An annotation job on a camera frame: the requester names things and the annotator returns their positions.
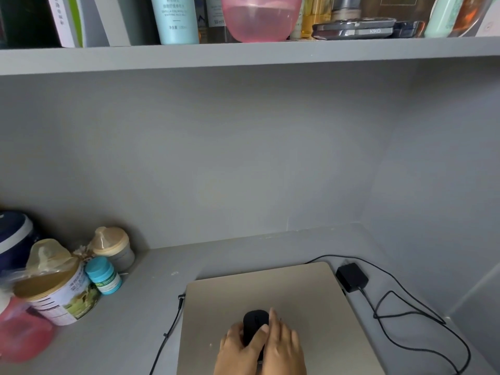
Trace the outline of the small teal capped bottle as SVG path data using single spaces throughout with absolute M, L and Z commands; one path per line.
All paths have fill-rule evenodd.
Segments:
M 84 270 L 91 282 L 105 296 L 115 293 L 122 286 L 121 276 L 106 257 L 92 258 L 85 264 Z

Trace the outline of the beige lidded powder container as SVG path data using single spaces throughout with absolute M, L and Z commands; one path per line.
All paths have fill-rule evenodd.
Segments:
M 98 227 L 90 248 L 95 255 L 106 257 L 117 272 L 126 272 L 135 262 L 129 236 L 119 227 Z

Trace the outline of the pink plastic container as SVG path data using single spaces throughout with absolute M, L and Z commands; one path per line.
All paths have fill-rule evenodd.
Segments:
M 0 296 L 0 360 L 22 363 L 38 356 L 52 342 L 53 324 L 21 299 Z

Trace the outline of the brown box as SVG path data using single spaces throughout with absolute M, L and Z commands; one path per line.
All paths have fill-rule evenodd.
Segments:
M 361 0 L 361 16 L 427 23 L 436 0 Z

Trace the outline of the silver capped jar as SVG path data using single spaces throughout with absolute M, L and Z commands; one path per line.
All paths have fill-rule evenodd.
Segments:
M 361 17 L 361 0 L 334 0 L 331 21 Z

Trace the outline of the black power adapter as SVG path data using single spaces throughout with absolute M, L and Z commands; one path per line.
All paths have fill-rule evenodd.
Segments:
M 335 272 L 335 276 L 344 292 L 351 293 L 364 289 L 368 284 L 368 277 L 356 263 L 341 265 Z

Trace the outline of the gold closed laptop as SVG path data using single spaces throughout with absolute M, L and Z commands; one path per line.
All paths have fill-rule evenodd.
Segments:
M 212 375 L 223 334 L 247 312 L 270 308 L 297 331 L 308 375 L 385 375 L 325 262 L 189 283 L 177 375 Z

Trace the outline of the white and green box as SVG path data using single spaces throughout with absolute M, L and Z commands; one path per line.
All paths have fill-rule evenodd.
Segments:
M 83 23 L 79 0 L 48 0 L 63 48 L 83 48 Z

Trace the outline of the dark glass bottle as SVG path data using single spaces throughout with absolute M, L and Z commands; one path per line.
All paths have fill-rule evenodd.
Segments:
M 208 43 L 226 43 L 227 27 L 223 17 L 221 0 L 205 0 L 204 10 Z

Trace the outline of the blue and white container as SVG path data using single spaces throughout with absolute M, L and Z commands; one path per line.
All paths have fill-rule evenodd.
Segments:
M 0 211 L 0 275 L 26 266 L 40 234 L 32 220 L 18 211 Z

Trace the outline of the black compact case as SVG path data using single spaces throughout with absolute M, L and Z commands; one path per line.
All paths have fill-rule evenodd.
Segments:
M 392 35 L 395 18 L 352 18 L 313 25 L 311 37 L 316 40 L 380 39 Z

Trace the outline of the white rounded box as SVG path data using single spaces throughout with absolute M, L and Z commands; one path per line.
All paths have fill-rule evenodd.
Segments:
M 500 0 L 491 0 L 474 36 L 500 37 Z

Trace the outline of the light blue tube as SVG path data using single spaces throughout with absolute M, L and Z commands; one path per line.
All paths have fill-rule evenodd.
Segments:
M 151 0 L 162 45 L 199 44 L 194 0 Z

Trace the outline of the person's right hand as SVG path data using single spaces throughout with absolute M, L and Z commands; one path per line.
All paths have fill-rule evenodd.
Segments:
M 260 375 L 307 375 L 298 333 L 270 309 L 270 331 L 264 347 Z

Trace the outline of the orange clear bottle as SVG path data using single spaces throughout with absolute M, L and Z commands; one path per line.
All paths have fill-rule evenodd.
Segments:
M 484 16 L 491 0 L 463 0 L 452 32 L 448 37 L 466 36 Z

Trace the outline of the pink plastic bowl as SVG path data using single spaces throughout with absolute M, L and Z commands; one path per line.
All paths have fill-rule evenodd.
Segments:
M 285 41 L 294 30 L 302 0 L 221 0 L 226 27 L 243 43 Z

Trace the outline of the milk powder tin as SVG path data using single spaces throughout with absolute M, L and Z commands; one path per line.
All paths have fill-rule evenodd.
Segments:
M 77 322 L 101 297 L 82 260 L 55 239 L 34 243 L 26 267 L 10 279 L 14 295 L 56 326 Z

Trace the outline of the mint green tube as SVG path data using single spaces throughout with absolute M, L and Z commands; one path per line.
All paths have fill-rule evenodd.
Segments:
M 464 0 L 436 0 L 423 37 L 448 37 L 453 30 L 463 1 Z

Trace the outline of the dark blue case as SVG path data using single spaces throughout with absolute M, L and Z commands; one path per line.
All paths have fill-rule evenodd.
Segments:
M 397 21 L 392 28 L 392 34 L 389 38 L 419 38 L 425 26 L 425 21 Z

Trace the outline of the black computer mouse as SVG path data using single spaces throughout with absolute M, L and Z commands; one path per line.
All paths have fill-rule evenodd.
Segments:
M 269 324 L 269 314 L 265 310 L 252 310 L 243 317 L 242 342 L 247 347 L 257 331 L 263 326 Z

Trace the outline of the yellow oil bottle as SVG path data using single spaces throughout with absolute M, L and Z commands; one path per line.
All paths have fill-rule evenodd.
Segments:
M 334 0 L 303 0 L 301 37 L 311 38 L 313 25 L 330 21 Z

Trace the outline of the person's left hand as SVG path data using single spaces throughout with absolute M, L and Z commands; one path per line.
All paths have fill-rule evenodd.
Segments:
M 233 324 L 221 339 L 214 375 L 257 375 L 258 359 L 269 334 L 267 324 L 261 326 L 247 346 L 243 345 L 243 322 Z

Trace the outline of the grey shelf board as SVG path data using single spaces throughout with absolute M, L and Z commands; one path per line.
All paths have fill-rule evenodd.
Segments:
M 500 36 L 0 50 L 0 76 L 500 56 Z

